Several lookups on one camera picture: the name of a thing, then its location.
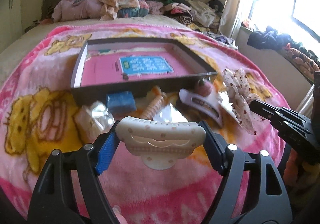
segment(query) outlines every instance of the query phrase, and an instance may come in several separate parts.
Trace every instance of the metal screw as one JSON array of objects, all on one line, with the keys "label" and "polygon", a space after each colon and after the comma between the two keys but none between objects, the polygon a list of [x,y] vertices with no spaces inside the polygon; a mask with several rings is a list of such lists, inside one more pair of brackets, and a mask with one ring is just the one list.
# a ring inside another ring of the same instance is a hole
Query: metal screw
[{"label": "metal screw", "polygon": [[91,150],[92,148],[93,148],[93,145],[90,144],[90,143],[84,145],[84,149],[85,149],[85,150]]},{"label": "metal screw", "polygon": [[52,151],[52,155],[53,156],[57,156],[58,154],[60,154],[60,150],[59,149],[55,149]]},{"label": "metal screw", "polygon": [[269,155],[269,152],[267,150],[261,150],[261,154],[264,156],[264,157],[267,157]]},{"label": "metal screw", "polygon": [[238,147],[235,144],[229,144],[228,149],[230,149],[232,151],[236,151],[238,149]]}]

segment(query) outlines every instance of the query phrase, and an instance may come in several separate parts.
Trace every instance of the fleece blanket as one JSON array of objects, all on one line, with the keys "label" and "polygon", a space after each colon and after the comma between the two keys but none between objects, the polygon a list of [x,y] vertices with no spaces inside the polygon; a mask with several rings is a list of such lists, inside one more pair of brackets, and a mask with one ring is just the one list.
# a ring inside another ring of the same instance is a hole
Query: fleece blanket
[{"label": "fleece blanket", "polygon": [[[134,24],[57,27],[21,61],[0,91],[0,185],[25,218],[37,177],[50,152],[55,148],[77,150],[89,141],[87,122],[79,117],[81,109],[70,93],[72,70],[87,39],[110,37],[176,39],[216,69],[216,91],[223,89],[221,72],[226,67],[233,71],[243,68],[251,79],[252,92],[272,105],[288,107],[256,65],[201,33]],[[227,113],[222,111],[222,115],[224,126],[219,133],[227,142],[247,152],[266,149],[279,164],[284,141],[267,120],[257,125],[255,135],[249,135]],[[120,143],[99,180],[111,206],[119,205],[129,224],[188,224],[201,222],[221,177],[211,168],[202,146],[172,168],[155,171]],[[241,212],[247,180],[244,174],[234,215]],[[79,210],[87,216],[76,172],[73,182]]]}]

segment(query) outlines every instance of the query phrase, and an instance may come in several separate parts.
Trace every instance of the cabinet door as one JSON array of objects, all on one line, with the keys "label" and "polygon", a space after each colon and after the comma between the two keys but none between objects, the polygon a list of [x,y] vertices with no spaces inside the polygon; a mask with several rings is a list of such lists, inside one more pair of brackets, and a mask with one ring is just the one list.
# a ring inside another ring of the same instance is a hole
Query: cabinet door
[{"label": "cabinet door", "polygon": [[0,53],[12,43],[9,0],[0,0]]},{"label": "cabinet door", "polygon": [[12,0],[10,9],[10,24],[12,42],[23,35],[21,25],[21,0]]}]

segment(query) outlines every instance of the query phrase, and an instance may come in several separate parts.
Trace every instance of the blue gripper pad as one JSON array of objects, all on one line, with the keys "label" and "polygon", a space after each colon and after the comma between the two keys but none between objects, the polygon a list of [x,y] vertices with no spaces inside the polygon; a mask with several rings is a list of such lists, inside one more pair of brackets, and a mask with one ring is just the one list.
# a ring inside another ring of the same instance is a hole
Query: blue gripper pad
[{"label": "blue gripper pad", "polygon": [[120,139],[118,139],[116,133],[111,132],[98,154],[98,163],[96,165],[96,172],[98,175],[109,168],[119,142]]}]

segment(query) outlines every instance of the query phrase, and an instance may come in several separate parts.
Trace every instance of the sponge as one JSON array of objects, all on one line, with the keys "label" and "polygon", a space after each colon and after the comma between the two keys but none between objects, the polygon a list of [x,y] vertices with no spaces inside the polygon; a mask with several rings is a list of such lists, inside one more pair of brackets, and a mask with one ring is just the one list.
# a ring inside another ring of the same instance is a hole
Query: sponge
[{"label": "sponge", "polygon": [[118,92],[107,95],[107,109],[111,114],[122,114],[136,111],[136,103],[132,92]]}]

